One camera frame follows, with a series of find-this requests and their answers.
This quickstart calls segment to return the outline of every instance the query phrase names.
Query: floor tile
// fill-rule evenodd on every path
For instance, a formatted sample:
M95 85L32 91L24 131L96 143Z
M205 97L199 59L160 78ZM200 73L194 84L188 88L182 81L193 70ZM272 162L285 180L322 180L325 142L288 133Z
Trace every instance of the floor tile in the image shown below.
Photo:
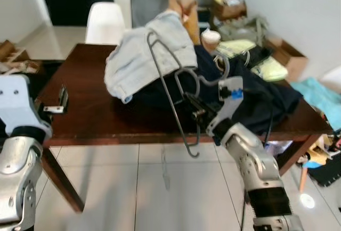
M239 230L219 163L139 164L136 231Z
M58 154L59 154L61 148L62 147L59 147L59 146L50 147L50 150L52 151L52 154L54 155L55 158L58 157Z
M341 179L338 179L329 187L321 187L314 181L315 187L318 189L320 194L323 196L326 203L329 205L330 210L341 225Z
M217 162L217 154L212 143L200 143L191 147L193 154L199 152L198 158L192 158L182 144L164 144L167 163L181 162ZM139 163L161 163L162 144L140 144Z
M61 166L137 164L139 145L63 146L58 162Z
M49 180L36 210L35 231L134 230L137 165L64 167L85 201L82 214Z
M61 148L62 147L50 147L50 150L52 151L52 154L54 155L55 158L57 158ZM48 176L43 170L36 184L36 205L39 202L40 196L42 195L42 192L47 183L47 180L48 180Z
M217 151L217 155L221 163L235 163L235 160L233 159L233 157L229 154L227 149L225 149L224 147L216 146L215 150Z
M42 171L42 174L40 175L38 182L36 184L36 205L39 202L39 199L42 195L43 189L46 185L46 182L48 180L48 177L44 171Z
M240 220L242 212L243 186L241 184L242 182L237 170L237 166L233 163L222 163L222 168L226 178L226 182L229 186L234 207L236 208L237 215ZM285 189L290 199L290 204L293 212L294 214L299 215L304 229L309 231L339 231L341 228L339 223L337 222L336 218L330 211L328 205L326 204L323 197L320 195L310 178L307 179L305 193L314 198L315 208L308 209L301 204L299 200L300 193L298 191L300 174L300 169L294 166L287 173L284 174L282 179L285 184ZM253 214L251 211L251 207L248 206L244 228L245 231L253 230L252 218Z

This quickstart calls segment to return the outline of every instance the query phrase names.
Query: blue towel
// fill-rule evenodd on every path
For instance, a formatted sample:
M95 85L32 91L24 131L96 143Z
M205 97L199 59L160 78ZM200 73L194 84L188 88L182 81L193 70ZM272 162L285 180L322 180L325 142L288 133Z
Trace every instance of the blue towel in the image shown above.
M341 129L341 95L324 87L314 78L292 82L291 86L303 94L307 103L324 112L334 131Z

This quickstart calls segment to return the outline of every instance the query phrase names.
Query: white plastic chair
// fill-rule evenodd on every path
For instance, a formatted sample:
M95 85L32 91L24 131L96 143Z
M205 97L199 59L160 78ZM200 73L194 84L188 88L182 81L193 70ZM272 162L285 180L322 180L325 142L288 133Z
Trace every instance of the white plastic chair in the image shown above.
M97 2L91 6L85 43L119 45L124 32L125 24L119 5L114 2Z

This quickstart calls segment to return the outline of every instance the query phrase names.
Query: wooden table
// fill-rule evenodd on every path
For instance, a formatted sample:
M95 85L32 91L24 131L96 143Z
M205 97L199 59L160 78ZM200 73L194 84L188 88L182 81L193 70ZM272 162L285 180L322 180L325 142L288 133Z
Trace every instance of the wooden table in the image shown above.
M44 145L43 168L74 210L82 211L80 199L52 155L50 146L172 143L182 138L171 111L149 108L138 102L124 105L109 95L103 77L105 60L115 46L78 44L60 66L39 98L45 105L56 105L62 84L69 92L68 113L55 116L53 137ZM195 124L179 113L189 140L195 140ZM321 134L331 133L329 125L304 101L295 113L273 128L270 140L294 140L278 158L284 174ZM202 142L211 139L202 135Z

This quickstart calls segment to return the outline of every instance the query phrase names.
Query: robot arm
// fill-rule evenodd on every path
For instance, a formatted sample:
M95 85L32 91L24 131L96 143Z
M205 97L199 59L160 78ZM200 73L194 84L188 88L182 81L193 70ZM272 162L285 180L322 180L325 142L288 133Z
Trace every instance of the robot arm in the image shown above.
M224 101L219 111L189 94L184 97L197 123L235 159L255 211L254 229L303 231L300 219L291 212L275 159L265 152L257 136L231 121L242 101L242 79L222 80L219 86ZM0 77L0 118L10 136L0 154L0 231L33 230L42 144L52 135L51 118L47 119L44 112L65 111L67 98L67 93L60 95L63 106L34 107L24 77Z
M301 221L292 214L289 198L273 156L266 153L262 142L231 117L242 101L242 78L232 77L219 83L219 111L199 99L185 94L193 108L193 117L206 133L215 138L237 163L250 204L254 209L256 231L303 231Z
M0 119L9 136L0 154L1 231L33 230L42 145L52 136L51 110L67 107L65 89L60 95L64 106L34 105L28 83L24 76L0 76Z

